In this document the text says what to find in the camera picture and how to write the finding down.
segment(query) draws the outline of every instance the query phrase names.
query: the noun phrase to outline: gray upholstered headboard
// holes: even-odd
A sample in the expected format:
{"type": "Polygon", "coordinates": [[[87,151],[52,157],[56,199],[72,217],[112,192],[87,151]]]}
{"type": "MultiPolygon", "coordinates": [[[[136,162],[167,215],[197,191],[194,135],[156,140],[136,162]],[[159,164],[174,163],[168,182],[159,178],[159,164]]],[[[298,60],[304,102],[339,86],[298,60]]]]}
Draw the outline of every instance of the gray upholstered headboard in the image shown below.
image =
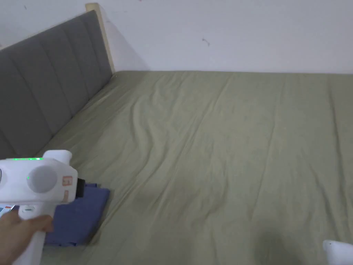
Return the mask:
{"type": "Polygon", "coordinates": [[[0,51],[0,159],[35,155],[110,80],[95,11],[0,51]]]}

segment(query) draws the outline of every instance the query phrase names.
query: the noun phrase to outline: black nozzle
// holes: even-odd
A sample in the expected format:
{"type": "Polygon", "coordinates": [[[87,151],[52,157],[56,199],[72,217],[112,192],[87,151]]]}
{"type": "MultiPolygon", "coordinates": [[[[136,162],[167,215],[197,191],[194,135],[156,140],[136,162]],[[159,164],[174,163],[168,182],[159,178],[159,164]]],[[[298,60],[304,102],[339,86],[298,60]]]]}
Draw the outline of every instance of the black nozzle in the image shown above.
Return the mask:
{"type": "Polygon", "coordinates": [[[76,198],[82,198],[85,193],[86,181],[84,179],[77,179],[77,187],[76,187],[76,198]]]}

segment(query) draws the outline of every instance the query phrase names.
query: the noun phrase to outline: wooden bed frame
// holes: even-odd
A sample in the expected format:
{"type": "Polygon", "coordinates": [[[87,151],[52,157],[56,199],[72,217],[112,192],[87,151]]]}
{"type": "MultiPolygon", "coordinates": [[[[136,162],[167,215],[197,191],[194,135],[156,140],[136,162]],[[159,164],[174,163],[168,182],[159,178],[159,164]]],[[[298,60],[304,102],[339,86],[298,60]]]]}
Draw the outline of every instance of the wooden bed frame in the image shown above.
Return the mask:
{"type": "Polygon", "coordinates": [[[106,47],[107,54],[108,54],[109,65],[110,65],[110,68],[112,69],[112,73],[114,73],[115,69],[114,69],[114,64],[113,64],[113,58],[110,53],[109,42],[108,42],[106,30],[104,28],[104,22],[103,22],[101,8],[98,3],[87,3],[87,4],[85,4],[85,6],[86,6],[87,12],[94,10],[97,13],[99,26],[101,28],[101,32],[102,32],[102,36],[103,36],[104,46],[106,47]]]}

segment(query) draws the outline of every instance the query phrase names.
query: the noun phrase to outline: white object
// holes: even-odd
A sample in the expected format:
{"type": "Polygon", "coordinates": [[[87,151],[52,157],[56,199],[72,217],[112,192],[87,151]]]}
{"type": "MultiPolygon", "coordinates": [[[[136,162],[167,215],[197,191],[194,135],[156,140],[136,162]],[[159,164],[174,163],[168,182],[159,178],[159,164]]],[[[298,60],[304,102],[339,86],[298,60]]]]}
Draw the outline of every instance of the white object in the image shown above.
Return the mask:
{"type": "Polygon", "coordinates": [[[325,240],[322,245],[329,265],[353,264],[353,245],[332,240],[325,240]]]}
{"type": "MultiPolygon", "coordinates": [[[[22,219],[53,217],[55,207],[76,197],[77,171],[70,167],[71,152],[51,150],[43,158],[0,160],[0,203],[19,205],[22,219]]],[[[39,265],[45,233],[36,232],[16,265],[39,265]]]]}

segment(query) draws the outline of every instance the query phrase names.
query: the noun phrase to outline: folded blue cloth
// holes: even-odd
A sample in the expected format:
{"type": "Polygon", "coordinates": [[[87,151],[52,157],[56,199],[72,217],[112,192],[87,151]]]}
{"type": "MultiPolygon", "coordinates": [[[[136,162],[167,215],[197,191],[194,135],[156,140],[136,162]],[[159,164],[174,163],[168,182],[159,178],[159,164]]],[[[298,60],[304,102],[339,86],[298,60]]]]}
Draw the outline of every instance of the folded blue cloth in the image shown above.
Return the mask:
{"type": "Polygon", "coordinates": [[[98,188],[97,184],[86,184],[82,198],[77,198],[70,204],[58,205],[53,219],[54,232],[47,233],[45,244],[85,244],[98,227],[109,192],[109,189],[98,188]]]}

